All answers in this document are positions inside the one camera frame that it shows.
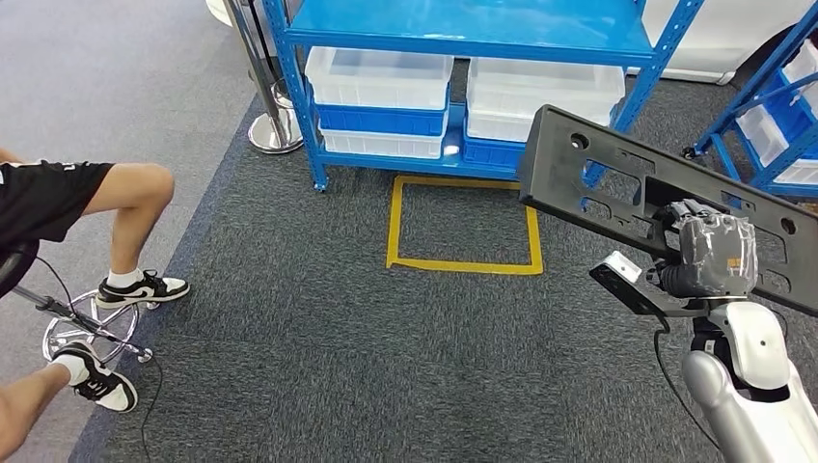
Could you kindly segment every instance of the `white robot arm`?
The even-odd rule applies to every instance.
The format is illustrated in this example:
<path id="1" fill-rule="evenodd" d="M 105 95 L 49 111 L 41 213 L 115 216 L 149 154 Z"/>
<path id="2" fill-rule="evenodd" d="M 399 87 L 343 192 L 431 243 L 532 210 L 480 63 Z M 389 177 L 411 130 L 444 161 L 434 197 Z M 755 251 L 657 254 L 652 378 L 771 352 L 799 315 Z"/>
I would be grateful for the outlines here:
<path id="1" fill-rule="evenodd" d="M 776 316 L 747 300 L 755 285 L 753 226 L 696 201 L 666 211 L 679 232 L 681 260 L 655 259 L 652 283 L 690 298 L 674 308 L 640 293 L 641 270 L 614 252 L 591 276 L 635 313 L 694 320 L 682 372 L 729 462 L 818 462 L 818 415 L 787 356 Z"/>

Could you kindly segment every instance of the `metal stanchion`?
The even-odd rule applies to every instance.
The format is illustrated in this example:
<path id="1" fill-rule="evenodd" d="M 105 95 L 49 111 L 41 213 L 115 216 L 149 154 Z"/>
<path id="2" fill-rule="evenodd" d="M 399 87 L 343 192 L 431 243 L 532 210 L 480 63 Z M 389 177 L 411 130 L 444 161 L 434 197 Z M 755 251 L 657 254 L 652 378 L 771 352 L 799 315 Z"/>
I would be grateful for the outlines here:
<path id="1" fill-rule="evenodd" d="M 266 113 L 258 116 L 250 126 L 248 132 L 250 143 L 259 151 L 267 154 L 283 154 L 297 150 L 304 143 L 304 138 L 295 118 L 292 102 L 286 96 L 284 79 L 279 79 L 272 85 L 268 82 L 267 72 L 256 50 L 239 1 L 224 0 L 224 2 L 232 27 L 244 45 L 256 90 L 267 110 Z"/>

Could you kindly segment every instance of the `yellow floor tape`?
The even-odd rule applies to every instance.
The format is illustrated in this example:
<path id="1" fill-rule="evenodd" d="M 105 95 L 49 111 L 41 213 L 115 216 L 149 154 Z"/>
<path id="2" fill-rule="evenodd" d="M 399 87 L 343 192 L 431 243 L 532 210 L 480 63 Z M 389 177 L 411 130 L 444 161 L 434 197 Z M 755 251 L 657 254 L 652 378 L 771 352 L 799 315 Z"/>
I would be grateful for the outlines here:
<path id="1" fill-rule="evenodd" d="M 513 181 L 473 180 L 469 178 L 397 176 L 392 187 L 392 204 L 389 217 L 389 239 L 387 240 L 386 266 L 395 264 L 421 270 L 439 272 L 493 273 L 499 275 L 540 275 L 543 272 L 542 248 L 539 242 L 539 227 L 536 211 L 526 207 L 526 223 L 529 229 L 529 254 L 531 263 L 490 263 L 463 262 L 456 260 L 410 259 L 398 255 L 400 239 L 400 217 L 403 207 L 403 185 L 418 184 L 430 186 L 449 186 L 460 188 L 491 188 L 519 190 L 520 184 Z"/>

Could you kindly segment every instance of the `stool seat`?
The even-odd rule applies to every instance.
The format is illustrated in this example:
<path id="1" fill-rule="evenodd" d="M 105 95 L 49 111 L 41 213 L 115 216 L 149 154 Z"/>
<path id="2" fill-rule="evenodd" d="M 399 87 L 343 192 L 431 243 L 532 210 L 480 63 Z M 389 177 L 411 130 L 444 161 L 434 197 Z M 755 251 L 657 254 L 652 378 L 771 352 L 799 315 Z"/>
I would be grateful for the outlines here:
<path id="1" fill-rule="evenodd" d="M 34 263 L 39 249 L 39 241 L 14 243 L 0 248 L 0 297 L 20 283 Z"/>

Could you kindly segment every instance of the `black and white sneaker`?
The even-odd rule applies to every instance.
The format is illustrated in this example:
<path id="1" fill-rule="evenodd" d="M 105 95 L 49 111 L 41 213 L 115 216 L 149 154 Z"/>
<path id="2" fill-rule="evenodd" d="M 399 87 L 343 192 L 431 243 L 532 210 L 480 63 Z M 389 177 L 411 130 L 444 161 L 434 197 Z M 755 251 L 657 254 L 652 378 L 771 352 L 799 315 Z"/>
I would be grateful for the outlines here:
<path id="1" fill-rule="evenodd" d="M 96 306 L 101 309 L 118 309 L 137 302 L 168 302 L 190 291 L 190 285 L 176 278 L 159 278 L 154 270 L 142 272 L 145 278 L 129 287 L 112 287 L 108 279 L 99 284 Z"/>
<path id="2" fill-rule="evenodd" d="M 115 412 L 129 412 L 136 407 L 139 396 L 130 381 L 106 368 L 94 348 L 81 340 L 69 342 L 54 353 L 54 360 L 61 356 L 82 359 L 88 371 L 88 379 L 72 386 L 77 395 Z"/>

